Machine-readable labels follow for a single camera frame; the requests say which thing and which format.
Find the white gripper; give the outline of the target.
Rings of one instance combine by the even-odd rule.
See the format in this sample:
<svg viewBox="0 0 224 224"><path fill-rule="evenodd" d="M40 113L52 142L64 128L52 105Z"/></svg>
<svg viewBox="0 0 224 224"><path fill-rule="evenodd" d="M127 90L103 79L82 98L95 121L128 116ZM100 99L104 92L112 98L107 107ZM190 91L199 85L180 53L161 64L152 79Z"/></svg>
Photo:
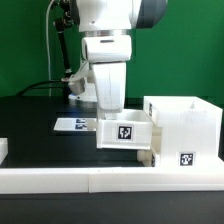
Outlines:
<svg viewBox="0 0 224 224"><path fill-rule="evenodd" d="M82 56L90 64L98 107L106 120L116 120L124 108L126 62L131 59L131 37L118 31L86 32Z"/></svg>

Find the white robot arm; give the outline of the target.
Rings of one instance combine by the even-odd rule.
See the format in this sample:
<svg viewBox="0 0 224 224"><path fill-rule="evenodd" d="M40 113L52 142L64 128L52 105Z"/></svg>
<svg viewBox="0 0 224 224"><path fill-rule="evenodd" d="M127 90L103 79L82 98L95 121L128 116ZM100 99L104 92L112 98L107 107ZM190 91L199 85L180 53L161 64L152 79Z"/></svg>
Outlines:
<svg viewBox="0 0 224 224"><path fill-rule="evenodd" d="M82 101L96 103L99 116L114 120L124 109L129 31L154 27L167 5L168 0L68 0L71 22L82 34L80 67L68 85Z"/></svg>

